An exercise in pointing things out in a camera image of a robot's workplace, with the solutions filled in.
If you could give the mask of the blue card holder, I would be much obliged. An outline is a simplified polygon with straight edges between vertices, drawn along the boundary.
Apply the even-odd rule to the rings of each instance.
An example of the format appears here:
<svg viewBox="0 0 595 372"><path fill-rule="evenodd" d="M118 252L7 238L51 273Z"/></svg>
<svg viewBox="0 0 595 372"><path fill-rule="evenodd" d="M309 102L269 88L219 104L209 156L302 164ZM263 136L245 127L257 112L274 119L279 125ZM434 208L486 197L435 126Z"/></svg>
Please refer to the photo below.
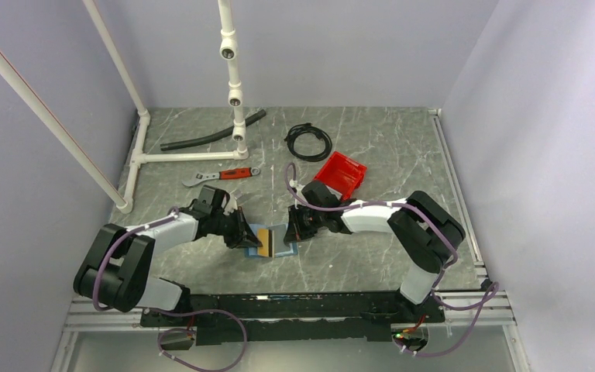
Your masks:
<svg viewBox="0 0 595 372"><path fill-rule="evenodd" d="M273 258L280 258L280 257L288 257L298 254L298 246L296 243L285 244L284 234L287 231L287 224L279 224L274 226L265 226L259 224L252 224L251 225L252 231L257 237L257 230L258 229L271 229L273 231L274 237L274 257ZM257 248L245 248L244 255L246 258L268 258L268 257L260 257L257 255Z"/></svg>

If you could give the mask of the gold credit card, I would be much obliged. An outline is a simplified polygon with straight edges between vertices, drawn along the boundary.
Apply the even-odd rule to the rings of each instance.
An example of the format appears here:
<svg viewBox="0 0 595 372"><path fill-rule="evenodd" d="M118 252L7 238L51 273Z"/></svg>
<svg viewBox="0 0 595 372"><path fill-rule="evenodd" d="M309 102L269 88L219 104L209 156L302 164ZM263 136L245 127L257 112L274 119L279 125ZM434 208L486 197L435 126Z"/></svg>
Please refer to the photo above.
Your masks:
<svg viewBox="0 0 595 372"><path fill-rule="evenodd" d="M257 248L257 255L260 257L274 257L274 237L271 229L258 229L257 239L261 242L261 246Z"/></svg>

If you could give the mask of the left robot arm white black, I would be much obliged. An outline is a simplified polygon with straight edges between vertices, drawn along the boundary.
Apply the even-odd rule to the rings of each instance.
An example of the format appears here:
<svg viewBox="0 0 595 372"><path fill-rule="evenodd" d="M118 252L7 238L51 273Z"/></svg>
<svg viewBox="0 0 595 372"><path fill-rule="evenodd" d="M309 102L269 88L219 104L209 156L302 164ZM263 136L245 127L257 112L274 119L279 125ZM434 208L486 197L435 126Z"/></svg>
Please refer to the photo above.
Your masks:
<svg viewBox="0 0 595 372"><path fill-rule="evenodd" d="M176 246L209 235L220 236L229 249L259 248L240 207L231 195L204 186L189 206L173 207L166 216L137 226L103 225L74 277L74 293L91 299L100 312L134 308L158 310L171 325L191 315L188 287L150 276L153 258Z"/></svg>

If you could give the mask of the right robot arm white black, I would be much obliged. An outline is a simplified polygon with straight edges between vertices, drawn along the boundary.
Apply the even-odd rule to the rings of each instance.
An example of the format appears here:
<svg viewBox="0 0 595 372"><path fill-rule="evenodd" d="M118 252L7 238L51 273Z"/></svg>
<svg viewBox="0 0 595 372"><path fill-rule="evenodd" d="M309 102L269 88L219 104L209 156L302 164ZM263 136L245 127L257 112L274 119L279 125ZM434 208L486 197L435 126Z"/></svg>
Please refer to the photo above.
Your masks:
<svg viewBox="0 0 595 372"><path fill-rule="evenodd" d="M297 204L288 209L284 242L313 238L321 229L331 233L388 233L402 245L411 260L399 288L396 311L413 322L425 313L425 300L441 280L448 264L459 257L466 238L461 224L423 191L394 201L342 199L321 181L302 190Z"/></svg>

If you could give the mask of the red plastic bin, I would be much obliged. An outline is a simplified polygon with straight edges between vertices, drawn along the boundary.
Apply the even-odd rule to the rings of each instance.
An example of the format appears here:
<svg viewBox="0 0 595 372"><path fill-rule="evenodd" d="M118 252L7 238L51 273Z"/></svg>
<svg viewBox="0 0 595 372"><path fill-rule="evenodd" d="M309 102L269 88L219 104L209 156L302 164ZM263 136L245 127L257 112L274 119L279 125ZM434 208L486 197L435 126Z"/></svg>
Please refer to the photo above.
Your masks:
<svg viewBox="0 0 595 372"><path fill-rule="evenodd" d="M342 200L347 200L363 183L366 171L365 165L334 151L314 179L337 191Z"/></svg>

